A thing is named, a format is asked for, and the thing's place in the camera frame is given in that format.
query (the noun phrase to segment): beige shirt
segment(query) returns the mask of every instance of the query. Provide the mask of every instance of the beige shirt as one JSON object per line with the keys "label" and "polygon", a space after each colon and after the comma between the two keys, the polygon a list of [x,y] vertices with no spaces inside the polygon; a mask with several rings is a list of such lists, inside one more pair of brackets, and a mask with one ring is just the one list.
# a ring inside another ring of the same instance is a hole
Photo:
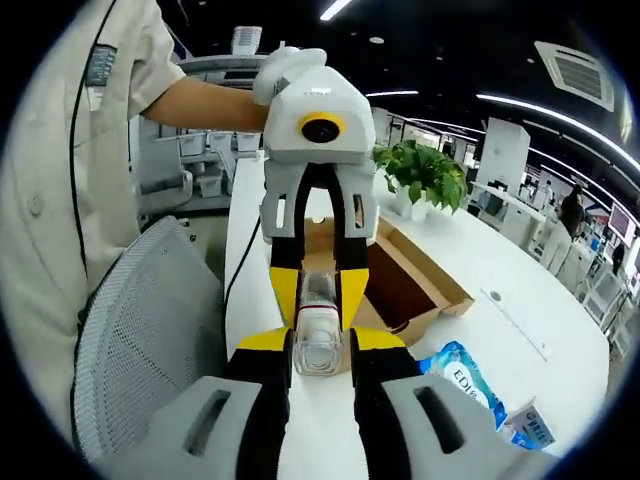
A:
{"label": "beige shirt", "polygon": [[127,120],[184,76],[170,62],[173,40],[156,3],[118,0],[98,41],[115,53],[102,101],[92,107],[83,88],[75,132],[85,274],[69,130],[82,72],[110,4],[89,2],[36,72],[14,119],[0,177],[2,307],[27,378],[67,438],[78,312],[139,235]]}

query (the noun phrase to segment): mesh chair back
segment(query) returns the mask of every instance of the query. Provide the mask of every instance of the mesh chair back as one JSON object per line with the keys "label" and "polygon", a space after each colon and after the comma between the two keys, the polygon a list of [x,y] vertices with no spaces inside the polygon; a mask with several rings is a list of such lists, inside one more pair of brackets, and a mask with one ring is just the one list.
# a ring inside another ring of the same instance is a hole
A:
{"label": "mesh chair back", "polygon": [[74,423],[88,461],[134,445],[153,412],[198,378],[222,373],[222,295],[173,217],[120,257],[78,344]]}

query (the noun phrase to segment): box flap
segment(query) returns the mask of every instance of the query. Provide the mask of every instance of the box flap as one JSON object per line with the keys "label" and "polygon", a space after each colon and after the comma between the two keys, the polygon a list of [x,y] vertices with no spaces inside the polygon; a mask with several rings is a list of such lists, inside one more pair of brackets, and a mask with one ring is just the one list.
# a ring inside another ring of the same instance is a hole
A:
{"label": "box flap", "polygon": [[433,285],[437,285],[438,291],[447,300],[448,305],[442,305],[447,313],[460,315],[467,311],[473,303],[471,295],[397,228],[383,219],[380,219],[380,227],[378,231],[384,233],[389,243],[396,247],[411,265],[429,278]]}
{"label": "box flap", "polygon": [[376,243],[369,248],[370,259],[371,253],[375,251],[374,247],[376,246],[381,248],[384,253],[386,253],[386,255],[420,287],[420,289],[422,289],[423,292],[431,297],[435,306],[439,308],[446,308],[451,305],[449,300],[440,292],[439,287],[436,287],[433,282],[427,278],[424,273],[414,265],[406,255],[404,255],[403,252],[400,251],[400,249],[389,242],[386,238],[378,238]]}

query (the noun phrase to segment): ceiling light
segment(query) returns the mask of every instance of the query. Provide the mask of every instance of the ceiling light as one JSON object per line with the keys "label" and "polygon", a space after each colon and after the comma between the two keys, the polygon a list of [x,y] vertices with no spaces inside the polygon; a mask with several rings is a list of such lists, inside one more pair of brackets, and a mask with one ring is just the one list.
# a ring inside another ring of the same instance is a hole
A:
{"label": "ceiling light", "polygon": [[622,203],[613,195],[611,195],[607,190],[605,190],[604,188],[602,188],[600,185],[598,185],[596,182],[594,182],[593,180],[591,180],[589,177],[587,177],[586,175],[580,173],[578,170],[576,170],[573,167],[570,167],[569,165],[567,165],[566,163],[561,162],[560,160],[558,160],[557,158],[552,157],[551,155],[548,155],[544,152],[541,152],[540,150],[536,150],[535,148],[529,148],[530,151],[532,151],[533,153],[537,153],[538,155],[542,155],[545,158],[548,158],[549,160],[556,162],[560,165],[562,165],[563,167],[565,167],[566,169],[572,171],[573,173],[575,173],[576,175],[578,175],[580,178],[584,179],[586,182],[590,183],[591,185],[593,185],[594,187],[596,187],[598,190],[600,190],[602,193],[604,193],[607,197],[609,197],[613,203],[615,203],[616,205],[618,205],[623,211],[624,213],[626,213],[627,215],[629,215],[629,217],[631,219],[633,219],[633,221],[636,223],[636,225],[640,226],[640,223],[638,222],[638,220],[636,220],[635,215],[633,215],[629,210],[627,210],[627,208],[622,205]]}
{"label": "ceiling light", "polygon": [[463,127],[462,125],[456,125],[455,123],[447,123],[447,122],[438,122],[436,120],[426,120],[424,118],[410,118],[409,120],[413,120],[415,122],[422,123],[433,123],[434,125],[444,125],[445,127],[453,127],[453,128],[461,128],[462,130],[467,130],[469,132],[476,132],[484,135],[486,132],[482,130],[476,130],[475,128]]}
{"label": "ceiling light", "polygon": [[553,173],[556,177],[564,180],[565,182],[567,182],[569,185],[575,185],[576,182],[574,182],[573,180],[571,180],[568,177],[565,177],[564,175],[562,175],[559,172],[556,172],[555,170],[552,170],[551,168],[547,167],[546,165],[540,165],[540,168],[544,168],[545,170],[548,170],[549,172]]}
{"label": "ceiling light", "polygon": [[627,182],[629,182],[629,185],[631,185],[631,188],[633,188],[636,192],[640,193],[640,187],[638,187],[633,180],[631,180],[629,178],[629,175],[627,175],[626,173],[624,173],[622,170],[620,170],[617,165],[612,165],[611,168],[613,168],[616,172],[618,172],[618,175],[620,175],[622,178],[624,178]]}
{"label": "ceiling light", "polygon": [[523,121],[524,123],[529,124],[529,125],[533,125],[534,127],[538,127],[538,128],[543,129],[543,130],[546,130],[546,131],[547,131],[547,132],[549,132],[549,133],[553,133],[554,135],[556,135],[556,136],[558,136],[558,137],[560,136],[560,132],[559,132],[559,131],[557,131],[557,130],[554,130],[554,129],[552,129],[552,128],[545,127],[544,125],[540,125],[539,123],[532,122],[531,120],[523,119],[522,121]]}
{"label": "ceiling light", "polygon": [[398,119],[403,120],[403,121],[405,121],[405,122],[410,122],[410,123],[414,124],[414,125],[412,125],[412,126],[416,126],[417,128],[420,128],[420,129],[422,129],[422,130],[429,130],[430,132],[435,132],[435,133],[437,133],[438,135],[444,135],[444,132],[443,132],[442,130],[438,130],[437,128],[432,127],[431,125],[420,124],[419,122],[417,122],[417,121],[415,121],[415,120],[412,120],[412,119],[410,119],[410,118],[403,117],[403,116],[401,116],[401,115],[397,115],[397,114],[395,114],[395,113],[394,113],[394,114],[392,114],[392,118],[394,118],[394,119],[395,119],[395,118],[398,118]]}
{"label": "ceiling light", "polygon": [[352,0],[336,0],[333,4],[325,10],[325,12],[320,16],[320,20],[323,22],[328,22],[333,17],[335,17],[344,7],[349,5]]}
{"label": "ceiling light", "polygon": [[513,100],[513,99],[510,99],[510,98],[497,97],[495,95],[477,94],[476,96],[481,100],[488,100],[490,102],[497,102],[497,103],[506,103],[507,105],[514,105],[516,107],[528,108],[529,110],[533,110],[535,112],[539,112],[539,113],[542,113],[542,114],[545,114],[545,115],[549,115],[550,117],[553,117],[553,118],[561,120],[561,121],[563,121],[565,123],[568,123],[569,125],[572,125],[572,126],[578,128],[578,129],[582,130],[583,132],[591,135],[592,137],[596,138],[597,140],[600,140],[602,143],[607,145],[609,148],[611,148],[616,153],[618,153],[622,158],[624,158],[633,168],[635,168],[638,172],[640,172],[640,164],[638,164],[638,162],[636,161],[635,158],[633,158],[631,155],[629,155],[627,152],[625,152],[622,147],[620,147],[618,144],[613,142],[611,139],[605,137],[604,135],[602,135],[600,132],[594,130],[593,128],[588,127],[584,123],[580,123],[579,121],[577,121],[577,120],[575,120],[575,119],[573,119],[571,117],[567,117],[566,115],[563,115],[562,113],[554,112],[553,110],[549,110],[548,108],[544,108],[544,107],[541,107],[539,105],[534,105],[534,104],[527,103],[527,102],[521,102],[519,100]]}
{"label": "ceiling light", "polygon": [[569,140],[570,142],[575,143],[576,145],[584,148],[587,152],[589,152],[591,155],[598,157],[600,160],[602,160],[605,164],[607,164],[608,166],[611,166],[611,160],[609,160],[608,158],[606,158],[604,155],[599,154],[598,152],[596,152],[593,148],[588,147],[587,145],[585,145],[582,142],[579,142],[578,140],[576,140],[575,138],[570,137],[569,135],[563,135],[562,138]]}
{"label": "ceiling light", "polygon": [[397,90],[395,92],[367,93],[365,97],[387,97],[390,95],[418,95],[417,90]]}
{"label": "ceiling light", "polygon": [[473,137],[467,137],[466,135],[460,135],[459,133],[453,133],[453,132],[445,132],[445,135],[450,135],[452,137],[457,137],[457,138],[461,138],[463,140],[469,140],[471,142],[477,142],[478,139],[477,138],[473,138]]}

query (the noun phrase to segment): snack bag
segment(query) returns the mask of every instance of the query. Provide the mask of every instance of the snack bag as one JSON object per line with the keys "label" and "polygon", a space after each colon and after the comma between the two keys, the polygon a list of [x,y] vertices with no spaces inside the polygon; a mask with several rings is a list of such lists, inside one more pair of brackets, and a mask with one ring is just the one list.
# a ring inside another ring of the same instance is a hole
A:
{"label": "snack bag", "polygon": [[420,371],[446,378],[460,390],[475,398],[493,413],[498,430],[507,419],[507,412],[500,399],[484,381],[478,365],[469,352],[458,342],[447,343],[433,357],[418,362]]}

